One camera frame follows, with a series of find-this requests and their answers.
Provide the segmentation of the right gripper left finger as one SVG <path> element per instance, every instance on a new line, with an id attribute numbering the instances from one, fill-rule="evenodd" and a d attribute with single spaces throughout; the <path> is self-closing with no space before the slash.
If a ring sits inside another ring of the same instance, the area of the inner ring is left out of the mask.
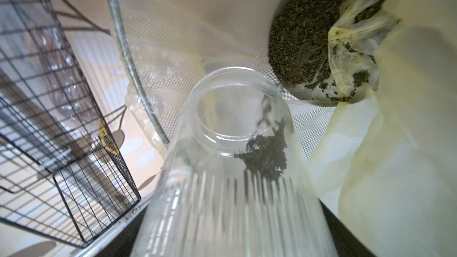
<path id="1" fill-rule="evenodd" d="M 109 243 L 109 245 L 104 247 L 100 253 L 97 253 L 96 257 L 129 257 L 145 213 L 146 208 L 144 208 L 133 221 L 131 221 L 126 228 Z"/>

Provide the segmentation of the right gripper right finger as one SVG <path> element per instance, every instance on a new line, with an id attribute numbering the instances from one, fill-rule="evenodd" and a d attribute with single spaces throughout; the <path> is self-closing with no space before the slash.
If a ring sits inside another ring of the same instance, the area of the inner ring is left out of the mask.
<path id="1" fill-rule="evenodd" d="M 328 223 L 334 245 L 340 257 L 375 257 L 321 202 L 321 206 Z"/>

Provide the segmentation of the jar with beige lid front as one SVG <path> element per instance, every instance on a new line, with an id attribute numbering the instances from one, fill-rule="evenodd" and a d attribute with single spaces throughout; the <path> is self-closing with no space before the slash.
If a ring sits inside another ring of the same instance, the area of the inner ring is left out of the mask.
<path id="1" fill-rule="evenodd" d="M 229 67 L 194 87 L 131 254 L 338 254 L 289 107 L 268 78 Z"/>

